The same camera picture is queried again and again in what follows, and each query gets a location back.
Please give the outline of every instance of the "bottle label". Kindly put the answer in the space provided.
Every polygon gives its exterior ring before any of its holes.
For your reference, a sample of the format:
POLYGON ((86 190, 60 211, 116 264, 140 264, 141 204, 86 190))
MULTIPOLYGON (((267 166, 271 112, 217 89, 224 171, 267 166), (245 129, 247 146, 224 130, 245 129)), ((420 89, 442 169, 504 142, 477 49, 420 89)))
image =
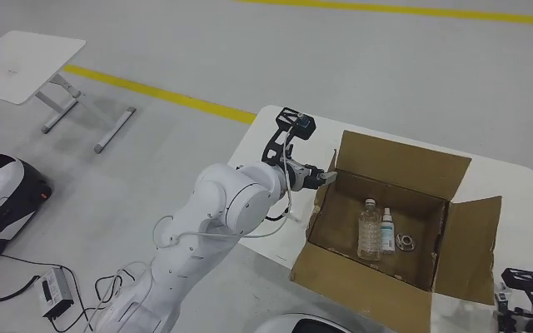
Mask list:
POLYGON ((381 223, 381 249, 383 251, 394 251, 394 225, 390 222, 381 223))

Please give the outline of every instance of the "box flap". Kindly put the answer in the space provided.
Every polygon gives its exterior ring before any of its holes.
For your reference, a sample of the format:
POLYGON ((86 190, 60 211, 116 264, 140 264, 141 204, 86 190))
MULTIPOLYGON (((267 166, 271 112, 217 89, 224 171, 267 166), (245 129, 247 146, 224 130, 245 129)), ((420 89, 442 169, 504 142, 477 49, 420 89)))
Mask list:
POLYGON ((451 200, 471 159, 344 131, 336 167, 451 200))
POLYGON ((430 330, 431 293, 306 243, 291 280, 388 326, 394 331, 430 330))
POLYGON ((494 304, 492 252, 500 210, 501 196, 450 205, 434 292, 494 304))
MULTIPOLYGON (((331 158, 330 166, 328 167, 327 171, 335 171, 335 161, 336 161, 336 149, 333 151, 333 157, 331 158)), ((335 186, 335 182, 328 186, 320 186, 318 187, 318 190, 316 190, 315 195, 315 201, 313 202, 313 210, 311 213, 311 217, 309 217, 309 224, 307 225, 306 229, 306 238, 309 237, 309 234, 311 233, 311 230, 313 228, 313 225, 315 224, 316 218, 318 217, 318 214, 320 213, 320 209, 322 208, 322 205, 324 204, 324 199, 326 199, 326 194, 331 186, 335 186)))

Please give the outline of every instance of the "metal nut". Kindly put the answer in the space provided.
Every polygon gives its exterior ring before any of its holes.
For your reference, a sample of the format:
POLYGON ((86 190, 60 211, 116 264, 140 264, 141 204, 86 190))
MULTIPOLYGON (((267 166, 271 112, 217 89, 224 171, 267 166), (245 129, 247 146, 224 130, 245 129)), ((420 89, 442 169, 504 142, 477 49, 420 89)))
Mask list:
POLYGON ((409 235, 404 234, 397 234, 396 235, 396 246, 402 251, 413 251, 415 250, 415 240, 413 240, 413 237, 409 235))

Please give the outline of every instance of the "plastic water bottle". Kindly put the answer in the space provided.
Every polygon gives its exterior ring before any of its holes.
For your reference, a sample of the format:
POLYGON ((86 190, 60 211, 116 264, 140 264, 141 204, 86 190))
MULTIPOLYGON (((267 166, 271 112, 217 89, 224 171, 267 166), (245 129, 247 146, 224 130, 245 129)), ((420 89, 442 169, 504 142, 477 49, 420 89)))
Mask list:
POLYGON ((383 253, 392 254, 396 249, 394 240, 394 223, 392 222, 391 208, 385 208, 381 222, 381 246, 383 253))
POLYGON ((381 247, 381 221, 376 211, 376 201, 366 199, 365 210, 359 216, 357 255, 363 260, 379 261, 381 247))

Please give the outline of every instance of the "table leg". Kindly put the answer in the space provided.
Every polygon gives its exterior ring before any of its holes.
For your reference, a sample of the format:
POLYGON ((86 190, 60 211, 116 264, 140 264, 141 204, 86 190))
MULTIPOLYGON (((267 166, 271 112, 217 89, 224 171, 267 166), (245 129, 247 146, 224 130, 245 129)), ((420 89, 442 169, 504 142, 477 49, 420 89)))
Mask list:
POLYGON ((49 107, 51 107, 55 112, 57 112, 57 115, 54 116, 52 119, 50 119, 46 124, 44 124, 43 127, 41 127, 41 132, 43 134, 47 134, 48 132, 50 132, 50 130, 52 129, 52 127, 54 127, 57 122, 59 122, 61 120, 61 118, 63 118, 67 112, 70 111, 70 109, 72 109, 76 104, 77 104, 77 99, 72 99, 67 107, 60 107, 57 103, 55 103, 50 97, 46 96, 44 93, 42 92, 38 92, 35 97, 37 97, 38 99, 40 99, 41 101, 43 101, 46 105, 48 105, 49 107))
POLYGON ((120 127, 126 123, 126 121, 132 116, 132 114, 137 109, 135 107, 129 107, 118 119, 117 123, 115 124, 115 127, 106 133, 106 135, 103 137, 102 140, 94 147, 94 151, 96 154, 99 154, 102 152, 103 148, 111 141, 111 139, 117 134, 118 130, 120 130, 120 127))
MULTIPOLYGON (((95 116, 97 116, 100 120, 102 120, 103 123, 107 125, 107 127, 110 128, 110 131, 106 133, 106 135, 103 137, 102 140, 94 147, 94 151, 96 154, 99 154, 102 152, 103 148, 111 141, 111 139, 117 134, 117 132, 120 130, 120 128, 124 125, 124 123, 132 116, 132 114, 136 111, 135 107, 129 107, 118 119, 118 121, 114 121, 109 115, 107 115, 102 109, 96 106, 94 103, 92 97, 89 97, 85 95, 83 92, 80 92, 75 87, 72 86, 72 84, 68 83, 67 80, 65 80, 61 75, 56 74, 55 77, 53 77, 52 80, 50 80, 50 83, 57 84, 58 86, 61 86, 63 89, 65 89, 68 93, 71 94, 71 96, 75 99, 76 102, 80 102, 88 111, 93 113, 95 116)), ((51 108, 54 110, 57 110, 57 107, 59 107, 54 101, 52 101, 50 98, 45 98, 53 103, 48 104, 51 108)))

